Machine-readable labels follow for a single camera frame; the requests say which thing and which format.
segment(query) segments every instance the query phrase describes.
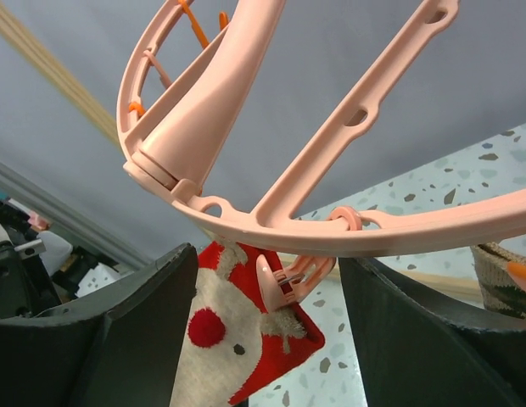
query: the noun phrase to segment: plastic clip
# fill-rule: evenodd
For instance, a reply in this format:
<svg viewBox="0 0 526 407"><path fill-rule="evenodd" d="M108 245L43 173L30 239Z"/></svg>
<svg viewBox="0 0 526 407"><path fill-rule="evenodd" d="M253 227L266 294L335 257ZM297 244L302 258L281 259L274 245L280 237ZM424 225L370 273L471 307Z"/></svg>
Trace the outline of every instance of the plastic clip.
<svg viewBox="0 0 526 407"><path fill-rule="evenodd" d="M361 217L348 207L336 208L328 220L344 218L350 230L362 228ZM271 270L265 255L255 263L260 294L267 312L272 312L292 303L300 303L331 272L337 259L334 257L298 256L281 270Z"/></svg>
<svg viewBox="0 0 526 407"><path fill-rule="evenodd" d="M511 261L506 265L506 271L514 282L526 292L526 265Z"/></svg>
<svg viewBox="0 0 526 407"><path fill-rule="evenodd" d="M131 102L129 103L129 107L127 108L130 112L137 112L138 117L143 117L143 115L146 113L146 109L137 102Z"/></svg>
<svg viewBox="0 0 526 407"><path fill-rule="evenodd" d="M192 30L195 33L197 39L199 40L201 47L203 47L203 49L207 48L210 44L209 40L206 38L206 35L204 34L201 25L193 15L192 10L187 5L186 0L178 0L178 3L182 6L184 13L187 14L189 21L192 23Z"/></svg>

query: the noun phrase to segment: slot hole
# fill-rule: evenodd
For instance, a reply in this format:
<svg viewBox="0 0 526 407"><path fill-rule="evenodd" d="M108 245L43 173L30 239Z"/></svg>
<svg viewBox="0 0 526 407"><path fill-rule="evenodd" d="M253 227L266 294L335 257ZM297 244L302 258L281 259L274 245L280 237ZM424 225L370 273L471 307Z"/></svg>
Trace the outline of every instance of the slot hole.
<svg viewBox="0 0 526 407"><path fill-rule="evenodd" d="M221 218L221 206L217 203L214 203L208 208L205 208L204 212L208 215L215 216L216 218Z"/></svg>
<svg viewBox="0 0 526 407"><path fill-rule="evenodd" d="M346 122L348 127L353 127L355 125L360 125L368 116L368 112L364 108L358 108L353 116Z"/></svg>
<svg viewBox="0 0 526 407"><path fill-rule="evenodd" d="M374 222L372 219L363 219L361 229L363 231L374 231L380 229L380 225Z"/></svg>
<svg viewBox="0 0 526 407"><path fill-rule="evenodd" d="M425 20L425 24L434 24L442 21L448 13L445 10L436 10L436 12Z"/></svg>

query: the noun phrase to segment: pink plastic drying rack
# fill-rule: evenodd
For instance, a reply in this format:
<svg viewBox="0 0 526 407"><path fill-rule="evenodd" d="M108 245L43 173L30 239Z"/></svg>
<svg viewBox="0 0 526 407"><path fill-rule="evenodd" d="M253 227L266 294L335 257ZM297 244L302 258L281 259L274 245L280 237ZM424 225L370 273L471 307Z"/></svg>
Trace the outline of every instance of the pink plastic drying rack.
<svg viewBox="0 0 526 407"><path fill-rule="evenodd" d="M193 23L188 9L192 1L165 2L135 47L120 85L117 123L127 158L124 168L145 189L205 230L258 248L314 256L310 257L312 265L321 257L424 253L526 234L526 189L419 215L341 209L342 215L335 214L331 220L292 219L346 147L369 131L383 99L415 57L455 19L459 0L422 1L251 212L236 210L224 198L201 196L249 93L285 0L238 0L227 26L171 81L156 54L183 14ZM140 108L141 90L151 66L159 72L165 92L144 111ZM206 213L211 207L219 207L221 215ZM363 231L363 220L379 229ZM286 281L295 281L294 276Z"/></svg>

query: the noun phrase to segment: orange clothes peg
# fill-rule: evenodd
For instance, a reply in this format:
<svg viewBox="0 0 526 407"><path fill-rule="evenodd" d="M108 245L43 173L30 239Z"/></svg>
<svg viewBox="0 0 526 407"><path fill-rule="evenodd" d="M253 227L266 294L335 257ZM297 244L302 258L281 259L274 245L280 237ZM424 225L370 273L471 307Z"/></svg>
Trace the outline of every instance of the orange clothes peg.
<svg viewBox="0 0 526 407"><path fill-rule="evenodd" d="M506 266L508 275L526 292L526 265L509 262Z"/></svg>

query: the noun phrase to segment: patterned sock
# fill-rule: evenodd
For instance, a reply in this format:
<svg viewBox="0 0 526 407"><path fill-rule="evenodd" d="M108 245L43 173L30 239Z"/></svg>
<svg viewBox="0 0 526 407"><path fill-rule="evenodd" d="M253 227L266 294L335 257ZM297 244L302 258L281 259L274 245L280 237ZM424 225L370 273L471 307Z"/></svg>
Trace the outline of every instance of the patterned sock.
<svg viewBox="0 0 526 407"><path fill-rule="evenodd" d="M323 347L298 304L266 312L255 271L260 254L282 268L276 253L240 243L213 242L199 255L171 407L235 405Z"/></svg>

